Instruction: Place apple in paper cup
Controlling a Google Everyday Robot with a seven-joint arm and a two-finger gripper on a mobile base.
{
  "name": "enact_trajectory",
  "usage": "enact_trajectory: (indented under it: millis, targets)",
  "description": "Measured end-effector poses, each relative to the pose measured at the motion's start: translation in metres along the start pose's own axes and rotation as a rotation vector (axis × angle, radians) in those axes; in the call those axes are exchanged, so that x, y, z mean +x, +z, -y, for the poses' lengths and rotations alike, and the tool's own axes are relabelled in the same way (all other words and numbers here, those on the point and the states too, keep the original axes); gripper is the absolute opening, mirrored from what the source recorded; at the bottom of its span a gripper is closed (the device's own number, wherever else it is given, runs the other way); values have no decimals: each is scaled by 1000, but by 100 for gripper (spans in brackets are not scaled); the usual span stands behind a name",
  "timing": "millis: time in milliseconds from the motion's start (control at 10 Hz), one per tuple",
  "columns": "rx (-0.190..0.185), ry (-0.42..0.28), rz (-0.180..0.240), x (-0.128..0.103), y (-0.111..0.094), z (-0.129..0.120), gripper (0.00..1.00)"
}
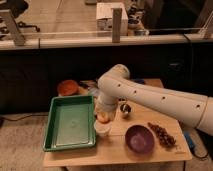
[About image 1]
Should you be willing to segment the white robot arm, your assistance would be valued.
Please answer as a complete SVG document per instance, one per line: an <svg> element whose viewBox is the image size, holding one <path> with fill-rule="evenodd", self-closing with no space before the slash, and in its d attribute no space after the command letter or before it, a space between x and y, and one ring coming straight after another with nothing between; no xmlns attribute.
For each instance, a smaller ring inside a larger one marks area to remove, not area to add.
<svg viewBox="0 0 213 171"><path fill-rule="evenodd" d="M213 136L213 97L135 83L125 65L117 64L98 79L96 106L114 112L126 99L175 118Z"/></svg>

